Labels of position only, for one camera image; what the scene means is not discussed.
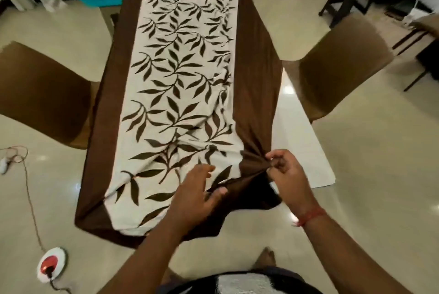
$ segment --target hand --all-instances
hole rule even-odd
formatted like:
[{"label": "hand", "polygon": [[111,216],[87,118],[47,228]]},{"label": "hand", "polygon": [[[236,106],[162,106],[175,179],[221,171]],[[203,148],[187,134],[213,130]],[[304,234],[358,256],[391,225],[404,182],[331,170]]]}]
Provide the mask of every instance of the hand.
[{"label": "hand", "polygon": [[265,157],[271,161],[267,170],[279,195],[297,217],[319,206],[308,179],[296,157],[288,150],[273,150]]},{"label": "hand", "polygon": [[163,221],[178,230],[181,236],[206,219],[228,192],[225,186],[219,187],[206,200],[206,179],[211,177],[213,170],[215,166],[197,164],[175,192]]}]

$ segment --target red thread bracelet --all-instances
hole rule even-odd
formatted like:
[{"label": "red thread bracelet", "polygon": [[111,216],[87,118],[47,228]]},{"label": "red thread bracelet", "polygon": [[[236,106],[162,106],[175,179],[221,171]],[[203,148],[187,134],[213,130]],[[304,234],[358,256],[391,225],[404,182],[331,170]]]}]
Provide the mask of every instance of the red thread bracelet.
[{"label": "red thread bracelet", "polygon": [[303,227],[309,220],[314,219],[320,215],[326,215],[326,211],[320,206],[313,208],[311,211],[306,212],[304,215],[298,217],[299,221],[295,224],[297,227]]}]

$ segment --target table runner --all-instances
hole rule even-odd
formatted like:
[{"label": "table runner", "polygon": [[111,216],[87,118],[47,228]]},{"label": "table runner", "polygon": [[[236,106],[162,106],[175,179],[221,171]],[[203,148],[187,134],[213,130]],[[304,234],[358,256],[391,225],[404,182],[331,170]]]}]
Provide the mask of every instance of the table runner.
[{"label": "table runner", "polygon": [[281,72],[251,0],[124,2],[76,225],[135,247],[143,237],[133,235],[157,224],[200,162],[217,166],[206,188],[225,185],[230,193],[186,239],[217,235],[232,210],[276,206],[263,155],[271,147]]}]

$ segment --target person's right hand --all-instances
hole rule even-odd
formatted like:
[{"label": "person's right hand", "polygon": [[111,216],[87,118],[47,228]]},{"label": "person's right hand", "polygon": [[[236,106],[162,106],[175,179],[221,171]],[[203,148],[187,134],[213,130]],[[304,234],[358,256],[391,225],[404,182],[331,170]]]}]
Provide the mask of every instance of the person's right hand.
[{"label": "person's right hand", "polygon": [[302,166],[290,151],[272,150],[265,157],[271,161],[268,175],[276,183],[280,197],[296,217],[319,206]]}]

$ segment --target chair backrest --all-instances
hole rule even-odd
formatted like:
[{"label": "chair backrest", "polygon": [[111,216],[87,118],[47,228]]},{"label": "chair backrest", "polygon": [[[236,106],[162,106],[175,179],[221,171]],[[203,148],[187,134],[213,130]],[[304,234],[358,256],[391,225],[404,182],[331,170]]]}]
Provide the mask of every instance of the chair backrest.
[{"label": "chair backrest", "polygon": [[329,113],[392,60],[375,27],[352,13],[300,60],[301,84],[310,100]]},{"label": "chair backrest", "polygon": [[91,105],[91,83],[21,43],[0,53],[0,114],[68,144]]}]

